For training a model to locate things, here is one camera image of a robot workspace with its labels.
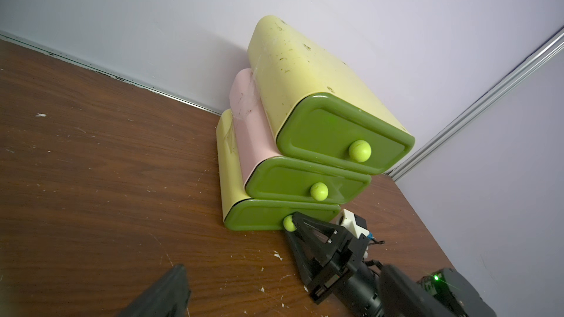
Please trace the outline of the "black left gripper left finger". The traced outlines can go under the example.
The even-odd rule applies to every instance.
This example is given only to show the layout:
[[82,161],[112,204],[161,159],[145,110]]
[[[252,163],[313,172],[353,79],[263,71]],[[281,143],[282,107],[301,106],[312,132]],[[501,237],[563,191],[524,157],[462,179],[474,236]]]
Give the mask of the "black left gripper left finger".
[[176,264],[117,316],[185,316],[191,293],[185,266]]

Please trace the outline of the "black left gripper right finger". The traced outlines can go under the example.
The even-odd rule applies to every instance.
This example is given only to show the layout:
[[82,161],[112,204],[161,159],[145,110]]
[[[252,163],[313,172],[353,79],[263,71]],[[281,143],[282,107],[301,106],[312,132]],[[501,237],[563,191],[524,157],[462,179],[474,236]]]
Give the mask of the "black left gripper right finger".
[[384,316],[454,316],[397,267],[384,265],[380,271]]

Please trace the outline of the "green drawer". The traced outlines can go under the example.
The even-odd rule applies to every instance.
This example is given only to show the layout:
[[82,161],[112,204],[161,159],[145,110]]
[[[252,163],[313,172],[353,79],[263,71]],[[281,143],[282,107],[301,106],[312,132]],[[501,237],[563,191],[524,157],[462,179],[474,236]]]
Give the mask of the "green drawer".
[[414,144],[407,131],[329,93],[300,101],[276,136],[285,156],[371,176],[386,172]]
[[300,212],[331,221],[340,211],[336,204],[300,203],[282,200],[245,199],[222,203],[224,225],[233,231],[283,230],[283,219]]
[[366,174],[286,156],[243,167],[242,178],[252,198],[332,204],[350,202],[372,180]]

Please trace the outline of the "yellow-green drawer cabinet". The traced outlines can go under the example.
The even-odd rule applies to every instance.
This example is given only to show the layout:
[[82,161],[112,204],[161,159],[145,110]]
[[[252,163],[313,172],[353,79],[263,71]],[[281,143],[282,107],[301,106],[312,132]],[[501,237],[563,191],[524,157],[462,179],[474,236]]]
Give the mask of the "yellow-green drawer cabinet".
[[285,156],[276,136],[310,95],[329,93],[412,135],[344,61],[278,17],[257,23],[248,59],[249,67],[234,78],[229,108],[216,129],[222,203],[256,199],[245,190],[242,168]]

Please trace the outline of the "green top drawer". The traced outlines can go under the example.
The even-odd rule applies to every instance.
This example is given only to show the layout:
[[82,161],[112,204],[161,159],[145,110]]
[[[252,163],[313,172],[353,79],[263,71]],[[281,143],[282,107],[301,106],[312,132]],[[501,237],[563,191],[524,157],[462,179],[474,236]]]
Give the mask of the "green top drawer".
[[285,156],[371,176],[386,172],[414,144],[407,131],[329,93],[300,101],[276,136]]

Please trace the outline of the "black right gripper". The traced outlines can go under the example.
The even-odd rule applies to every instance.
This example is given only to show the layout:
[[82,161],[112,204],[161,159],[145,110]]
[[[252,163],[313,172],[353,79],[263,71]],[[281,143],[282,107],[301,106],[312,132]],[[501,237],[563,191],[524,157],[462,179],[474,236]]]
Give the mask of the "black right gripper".
[[[354,316],[384,316],[380,300],[379,261],[364,261],[368,237],[300,212],[283,219],[296,267],[315,304],[336,297]],[[454,316],[495,316],[471,283],[458,271],[440,269],[415,282]]]

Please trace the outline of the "green bottom drawer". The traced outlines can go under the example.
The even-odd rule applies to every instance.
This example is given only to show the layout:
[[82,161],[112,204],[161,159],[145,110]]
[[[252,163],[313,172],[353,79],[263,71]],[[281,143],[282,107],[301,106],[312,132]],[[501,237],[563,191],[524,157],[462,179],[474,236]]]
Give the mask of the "green bottom drawer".
[[245,199],[222,203],[224,225],[233,231],[283,230],[283,219],[300,212],[331,221],[340,211],[336,204],[300,203],[282,200]]

